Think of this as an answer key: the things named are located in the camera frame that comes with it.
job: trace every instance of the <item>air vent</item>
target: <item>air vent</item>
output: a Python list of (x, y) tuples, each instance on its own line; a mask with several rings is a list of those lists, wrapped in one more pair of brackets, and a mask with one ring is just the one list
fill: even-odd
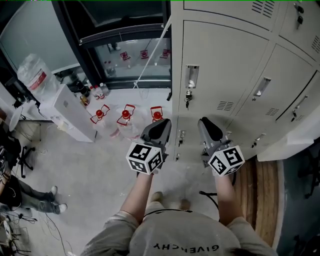
[(320, 38), (318, 36), (314, 37), (311, 47), (316, 51), (317, 54), (320, 53)]
[(271, 19), (274, 8), (274, 1), (253, 1), (251, 10)]
[(230, 111), (233, 107), (234, 103), (233, 102), (228, 102), (228, 101), (220, 101), (218, 107), (216, 108), (217, 110), (224, 110), (224, 111)]
[(304, 115), (303, 115), (303, 114), (299, 115), (295, 120), (296, 120), (296, 121), (300, 121), (302, 118), (304, 118)]
[(277, 108), (270, 108), (269, 111), (267, 113), (265, 113), (265, 115), (273, 117), (278, 111), (279, 111), (279, 109), (277, 109)]

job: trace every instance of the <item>locker handle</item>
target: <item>locker handle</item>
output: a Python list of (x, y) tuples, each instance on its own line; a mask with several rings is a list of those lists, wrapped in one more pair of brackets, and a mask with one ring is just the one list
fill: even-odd
[(259, 87), (256, 89), (255, 93), (253, 94), (253, 96), (260, 97), (264, 93), (264, 91), (267, 88), (267, 86), (269, 85), (270, 81), (271, 81), (270, 78), (264, 77), (263, 80), (261, 81)]
[(185, 70), (185, 88), (194, 89), (197, 86), (199, 66), (186, 65)]
[(304, 96), (303, 99), (300, 100), (300, 102), (295, 106), (294, 109), (297, 110), (298, 108), (300, 108), (300, 105), (302, 104), (302, 102), (304, 102), (308, 97), (309, 97), (308, 95)]

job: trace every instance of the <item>wooden floor panel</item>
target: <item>wooden floor panel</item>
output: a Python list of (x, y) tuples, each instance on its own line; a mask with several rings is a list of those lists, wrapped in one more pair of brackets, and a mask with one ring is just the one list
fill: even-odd
[(277, 162), (246, 161), (237, 171), (234, 189), (244, 218), (272, 246), (279, 201)]

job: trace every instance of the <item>shoe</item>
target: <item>shoe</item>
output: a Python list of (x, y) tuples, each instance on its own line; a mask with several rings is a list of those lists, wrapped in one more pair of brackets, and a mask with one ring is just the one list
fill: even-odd
[(58, 187), (57, 186), (53, 186), (51, 188), (50, 192), (48, 193), (48, 195), (49, 195), (48, 202), (53, 203), (55, 201), (57, 192), (58, 192)]
[(164, 200), (164, 194), (158, 191), (151, 196), (150, 202), (159, 202), (160, 204), (162, 204), (163, 200)]
[(53, 197), (56, 197), (56, 194), (58, 193), (58, 187), (57, 186), (53, 186), (50, 190), (50, 192), (52, 193)]
[(62, 214), (68, 209), (68, 206), (66, 203), (56, 205), (55, 208), (57, 209), (57, 214)]
[(191, 206), (191, 203), (190, 203), (189, 200), (187, 200), (187, 199), (182, 199), (182, 200), (180, 201), (179, 210), (183, 210), (183, 211), (190, 210), (190, 206)]

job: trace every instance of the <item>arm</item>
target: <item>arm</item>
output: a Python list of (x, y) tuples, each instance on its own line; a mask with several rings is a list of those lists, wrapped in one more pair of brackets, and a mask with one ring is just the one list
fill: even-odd
[(120, 211), (110, 217), (103, 231), (84, 248), (81, 256), (127, 255), (131, 237), (142, 222), (153, 175), (140, 173)]
[(236, 193), (228, 176), (215, 177), (218, 197), (220, 222), (227, 226), (235, 218), (243, 217), (242, 209), (237, 201)]
[(244, 219), (240, 203), (228, 176), (215, 177), (220, 222), (229, 228), (239, 240), (242, 249), (261, 256), (276, 256), (277, 253), (254, 231)]
[(153, 174), (140, 173), (120, 209), (131, 214), (139, 224), (144, 219), (152, 178)]

